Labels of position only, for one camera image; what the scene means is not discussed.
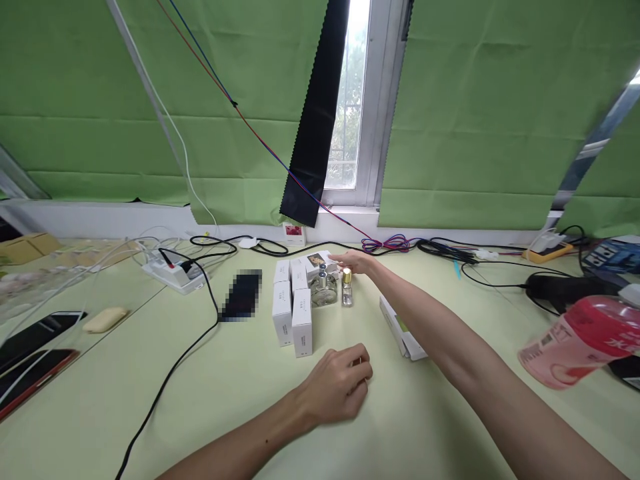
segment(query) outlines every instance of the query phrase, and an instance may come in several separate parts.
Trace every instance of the water bottle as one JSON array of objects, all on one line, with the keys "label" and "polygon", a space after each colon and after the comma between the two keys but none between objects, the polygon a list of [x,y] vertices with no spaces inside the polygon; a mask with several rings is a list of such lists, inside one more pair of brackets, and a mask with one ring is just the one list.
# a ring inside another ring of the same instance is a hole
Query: water bottle
[{"label": "water bottle", "polygon": [[544,385],[564,390],[609,362],[640,351],[640,285],[618,297],[578,300],[520,352],[522,366]]}]

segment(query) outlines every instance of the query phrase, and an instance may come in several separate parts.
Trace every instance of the hand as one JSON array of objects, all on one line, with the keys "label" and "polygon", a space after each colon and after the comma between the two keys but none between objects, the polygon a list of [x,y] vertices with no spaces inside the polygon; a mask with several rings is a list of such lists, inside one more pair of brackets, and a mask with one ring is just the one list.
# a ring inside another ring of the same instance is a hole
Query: hand
[{"label": "hand", "polygon": [[360,412],[372,375],[362,343],[342,351],[330,349],[292,393],[312,427],[348,420]]},{"label": "hand", "polygon": [[343,255],[330,255],[329,258],[338,262],[341,268],[349,267],[354,273],[368,275],[375,258],[358,250],[348,250]]}]

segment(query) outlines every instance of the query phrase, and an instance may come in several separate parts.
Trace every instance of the perfume bottle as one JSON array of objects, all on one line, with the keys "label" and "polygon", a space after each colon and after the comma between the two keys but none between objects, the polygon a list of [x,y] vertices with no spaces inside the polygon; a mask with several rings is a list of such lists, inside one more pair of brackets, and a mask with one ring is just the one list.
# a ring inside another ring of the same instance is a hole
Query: perfume bottle
[{"label": "perfume bottle", "polygon": [[351,269],[342,270],[342,306],[350,307],[353,305],[353,293],[351,290]]},{"label": "perfume bottle", "polygon": [[330,305],[338,301],[338,285],[333,276],[327,274],[327,266],[320,265],[318,276],[311,281],[311,302],[315,307]]}]

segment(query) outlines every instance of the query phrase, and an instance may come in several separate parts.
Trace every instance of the pixelated phone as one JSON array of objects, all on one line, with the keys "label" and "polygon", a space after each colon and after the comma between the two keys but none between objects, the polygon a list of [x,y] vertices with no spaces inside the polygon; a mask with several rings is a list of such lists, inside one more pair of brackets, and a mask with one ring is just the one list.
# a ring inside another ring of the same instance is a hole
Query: pixelated phone
[{"label": "pixelated phone", "polygon": [[262,270],[244,270],[236,274],[222,307],[221,321],[243,321],[252,317],[258,303]]}]

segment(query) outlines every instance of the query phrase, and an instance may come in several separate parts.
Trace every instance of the smartphone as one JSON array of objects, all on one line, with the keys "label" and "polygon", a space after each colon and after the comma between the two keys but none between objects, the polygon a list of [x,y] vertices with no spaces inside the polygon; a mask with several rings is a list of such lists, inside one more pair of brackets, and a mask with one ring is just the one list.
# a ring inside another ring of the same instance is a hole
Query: smartphone
[{"label": "smartphone", "polygon": [[0,347],[0,375],[70,329],[78,317],[86,316],[86,312],[79,311],[55,312],[16,333]]},{"label": "smartphone", "polygon": [[0,403],[0,421],[4,420],[8,414],[40,390],[40,388],[70,364],[79,354],[80,352],[78,352],[78,350],[70,349],[42,350],[34,353],[16,368],[0,377],[0,397],[2,397],[25,370],[44,356],[42,360],[40,360],[34,368],[29,370],[18,384],[12,388],[7,398],[2,400],[2,403]]},{"label": "smartphone", "polygon": [[222,307],[221,321],[244,321],[252,317],[255,314],[261,283],[262,270],[243,270],[238,273]]}]

